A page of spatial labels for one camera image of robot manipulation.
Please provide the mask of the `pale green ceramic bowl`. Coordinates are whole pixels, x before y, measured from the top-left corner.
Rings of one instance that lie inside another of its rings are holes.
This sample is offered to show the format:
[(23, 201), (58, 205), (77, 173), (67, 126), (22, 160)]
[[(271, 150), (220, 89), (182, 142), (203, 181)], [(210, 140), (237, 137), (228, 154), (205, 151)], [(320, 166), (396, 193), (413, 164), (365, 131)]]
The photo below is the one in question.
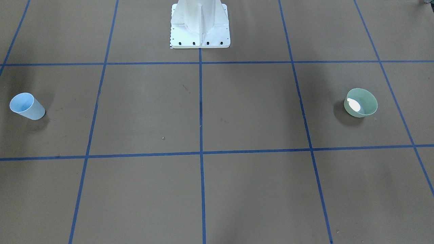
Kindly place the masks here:
[(375, 96), (362, 88), (349, 90), (343, 105), (346, 112), (356, 118), (373, 115), (378, 109), (378, 102)]

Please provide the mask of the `light blue plastic cup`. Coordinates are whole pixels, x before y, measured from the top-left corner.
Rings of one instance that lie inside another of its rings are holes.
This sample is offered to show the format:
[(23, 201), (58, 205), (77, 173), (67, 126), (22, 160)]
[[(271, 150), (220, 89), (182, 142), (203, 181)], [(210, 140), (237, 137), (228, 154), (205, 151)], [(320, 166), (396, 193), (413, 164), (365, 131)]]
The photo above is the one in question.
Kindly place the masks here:
[(30, 93), (19, 93), (9, 104), (11, 111), (31, 120), (39, 120), (45, 116), (45, 108)]

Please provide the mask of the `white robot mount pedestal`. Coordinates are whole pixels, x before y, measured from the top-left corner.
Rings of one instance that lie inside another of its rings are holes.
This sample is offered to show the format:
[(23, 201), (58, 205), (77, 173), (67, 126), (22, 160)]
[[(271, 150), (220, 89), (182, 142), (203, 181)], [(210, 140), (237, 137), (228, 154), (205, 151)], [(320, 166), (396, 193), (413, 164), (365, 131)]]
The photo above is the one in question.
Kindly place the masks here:
[(229, 48), (228, 7), (220, 0), (179, 0), (171, 7), (170, 48)]

